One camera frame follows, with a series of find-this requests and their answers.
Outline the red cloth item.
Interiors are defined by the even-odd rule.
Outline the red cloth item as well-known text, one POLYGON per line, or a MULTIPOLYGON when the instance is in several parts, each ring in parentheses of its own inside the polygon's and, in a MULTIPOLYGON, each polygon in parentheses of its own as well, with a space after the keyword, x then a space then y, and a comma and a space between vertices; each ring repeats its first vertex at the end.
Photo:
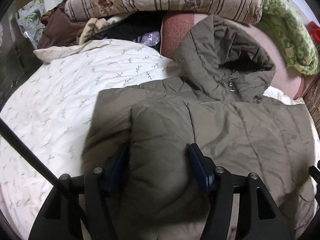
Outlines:
POLYGON ((316 42, 320 42, 320 27, 314 22, 311 21, 306 26, 309 34, 313 37, 316 42))

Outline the green white patterned blanket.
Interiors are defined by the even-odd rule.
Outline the green white patterned blanket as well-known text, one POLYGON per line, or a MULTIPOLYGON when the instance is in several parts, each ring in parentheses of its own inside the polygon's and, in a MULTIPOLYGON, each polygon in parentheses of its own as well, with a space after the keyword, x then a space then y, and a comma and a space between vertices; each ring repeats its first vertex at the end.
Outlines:
POLYGON ((286 66, 305 76, 319 74, 319 54, 306 26, 283 0, 261 0, 261 19, 256 26, 279 49, 286 66))

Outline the brown garment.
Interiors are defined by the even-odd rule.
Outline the brown garment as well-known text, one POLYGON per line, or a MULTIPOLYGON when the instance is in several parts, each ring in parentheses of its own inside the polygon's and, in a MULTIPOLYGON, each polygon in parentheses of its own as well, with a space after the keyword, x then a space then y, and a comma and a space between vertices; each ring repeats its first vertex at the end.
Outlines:
POLYGON ((38 49, 77 44, 77 37, 80 36, 86 22, 71 21, 65 13, 66 2, 67 0, 63 0, 41 16, 40 22, 45 25, 45 28, 37 43, 38 49))

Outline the striped floral cushion at right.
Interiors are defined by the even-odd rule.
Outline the striped floral cushion at right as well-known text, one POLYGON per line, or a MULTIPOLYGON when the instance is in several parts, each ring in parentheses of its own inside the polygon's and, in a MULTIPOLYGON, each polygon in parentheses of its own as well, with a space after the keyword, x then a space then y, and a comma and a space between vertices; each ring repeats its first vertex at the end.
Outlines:
POLYGON ((319 128, 320 128, 319 91, 320 91, 320 84, 319 84, 319 79, 317 79, 312 84, 312 86, 310 87, 306 95, 304 96, 304 101, 311 114, 311 117, 313 119, 313 122, 315 124, 318 134, 319 134, 319 128))

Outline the cream floral cloth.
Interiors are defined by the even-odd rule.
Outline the cream floral cloth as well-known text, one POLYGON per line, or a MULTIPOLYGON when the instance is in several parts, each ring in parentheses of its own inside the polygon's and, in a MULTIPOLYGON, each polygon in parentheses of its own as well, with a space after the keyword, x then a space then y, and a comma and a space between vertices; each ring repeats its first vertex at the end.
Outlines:
POLYGON ((89 40, 102 39, 108 29, 118 25, 131 14, 131 12, 126 12, 116 14, 109 18, 90 18, 78 31, 76 35, 76 44, 82 45, 89 40))

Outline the floral plastic bag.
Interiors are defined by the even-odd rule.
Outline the floral plastic bag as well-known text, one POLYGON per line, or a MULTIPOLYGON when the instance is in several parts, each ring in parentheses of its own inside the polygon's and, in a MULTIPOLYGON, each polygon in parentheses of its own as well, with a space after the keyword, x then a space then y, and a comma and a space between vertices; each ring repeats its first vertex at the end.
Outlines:
POLYGON ((45 25, 41 23, 41 17, 45 12, 43 0, 32 0, 18 10, 17 24, 22 35, 31 42, 34 49, 37 49, 45 29, 45 25))

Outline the pink bed blanket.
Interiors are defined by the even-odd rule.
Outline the pink bed blanket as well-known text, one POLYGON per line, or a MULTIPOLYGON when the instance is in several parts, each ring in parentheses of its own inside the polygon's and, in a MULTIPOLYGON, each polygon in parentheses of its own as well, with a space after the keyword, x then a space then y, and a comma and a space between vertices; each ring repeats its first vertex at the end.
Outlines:
MULTIPOLYGON (((187 32, 198 22, 206 18, 205 14, 189 12, 168 12, 163 19, 161 28, 160 53, 170 59, 187 32)), ((304 88, 304 77, 295 68, 286 66, 280 51, 274 42, 260 29, 253 25, 244 25, 229 20, 251 35, 268 52, 276 65, 276 73, 271 86, 281 90, 285 95, 297 99, 302 96, 304 88)))

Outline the olive quilted puffer jacket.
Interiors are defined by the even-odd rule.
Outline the olive quilted puffer jacket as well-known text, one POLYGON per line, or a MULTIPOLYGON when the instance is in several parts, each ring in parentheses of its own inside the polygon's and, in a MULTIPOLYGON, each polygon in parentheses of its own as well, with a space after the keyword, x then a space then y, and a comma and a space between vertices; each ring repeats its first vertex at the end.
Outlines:
POLYGON ((209 211, 187 147, 233 174, 255 172, 297 239, 313 218, 309 113, 264 96, 275 74, 266 50, 231 21, 208 16, 175 53, 180 76, 99 92, 84 150, 91 172, 131 144, 122 200, 109 200, 120 239, 199 239, 209 211))

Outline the white leaf-print bed sheet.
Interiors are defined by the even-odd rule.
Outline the white leaf-print bed sheet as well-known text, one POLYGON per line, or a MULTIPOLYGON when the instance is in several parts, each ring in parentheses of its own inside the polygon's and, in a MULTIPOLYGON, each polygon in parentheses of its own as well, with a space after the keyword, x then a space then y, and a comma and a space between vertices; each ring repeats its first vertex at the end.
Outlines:
POLYGON ((82 152, 100 91, 177 77, 181 69, 144 45, 120 40, 36 51, 39 70, 1 118, 55 175, 83 172, 82 152))

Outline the purple cloth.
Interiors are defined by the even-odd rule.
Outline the purple cloth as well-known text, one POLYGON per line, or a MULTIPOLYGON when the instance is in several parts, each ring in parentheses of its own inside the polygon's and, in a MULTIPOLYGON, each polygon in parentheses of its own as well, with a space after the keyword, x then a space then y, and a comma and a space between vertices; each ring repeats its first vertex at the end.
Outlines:
POLYGON ((148 47, 155 47, 160 41, 161 35, 159 31, 152 31, 133 39, 133 42, 144 44, 148 47))

